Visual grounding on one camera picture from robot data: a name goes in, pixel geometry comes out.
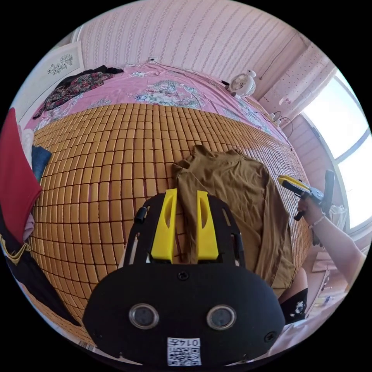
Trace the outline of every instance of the curtain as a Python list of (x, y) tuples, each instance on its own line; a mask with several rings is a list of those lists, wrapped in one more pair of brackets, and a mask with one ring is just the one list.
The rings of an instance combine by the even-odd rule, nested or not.
[[(269, 113), (280, 111), (281, 117), (293, 120), (318, 96), (336, 71), (332, 61), (310, 43), (259, 102)], [(282, 120), (281, 127), (288, 123)]]

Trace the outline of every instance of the person's hand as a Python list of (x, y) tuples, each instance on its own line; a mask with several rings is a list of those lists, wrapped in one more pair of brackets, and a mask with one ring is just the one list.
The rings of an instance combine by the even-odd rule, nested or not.
[(299, 212), (304, 212), (303, 218), (309, 225), (317, 222), (323, 216), (320, 206), (317, 205), (310, 197), (300, 199), (297, 210)]

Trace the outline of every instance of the bracelet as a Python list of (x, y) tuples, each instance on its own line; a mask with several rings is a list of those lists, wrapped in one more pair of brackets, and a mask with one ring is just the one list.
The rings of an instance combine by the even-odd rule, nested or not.
[(323, 213), (323, 216), (318, 220), (315, 221), (312, 225), (309, 226), (309, 229), (312, 229), (314, 226), (316, 226), (319, 222), (323, 221), (325, 219), (325, 213)]

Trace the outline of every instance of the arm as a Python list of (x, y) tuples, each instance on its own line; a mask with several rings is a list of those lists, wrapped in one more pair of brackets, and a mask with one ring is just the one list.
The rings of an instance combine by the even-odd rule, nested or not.
[[(305, 211), (304, 218), (311, 225), (322, 217), (322, 211), (310, 198), (300, 200), (298, 210)], [(315, 226), (314, 233), (324, 245), (332, 261), (348, 284), (352, 284), (358, 272), (364, 254), (358, 249), (354, 241), (329, 219), (324, 218)]]

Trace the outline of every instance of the white fan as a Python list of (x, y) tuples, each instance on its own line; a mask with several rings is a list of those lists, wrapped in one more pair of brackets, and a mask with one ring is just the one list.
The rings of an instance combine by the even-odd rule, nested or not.
[(255, 76), (256, 73), (252, 70), (248, 70), (246, 74), (239, 74), (232, 79), (226, 89), (236, 98), (250, 96), (256, 89), (256, 83), (253, 80)]

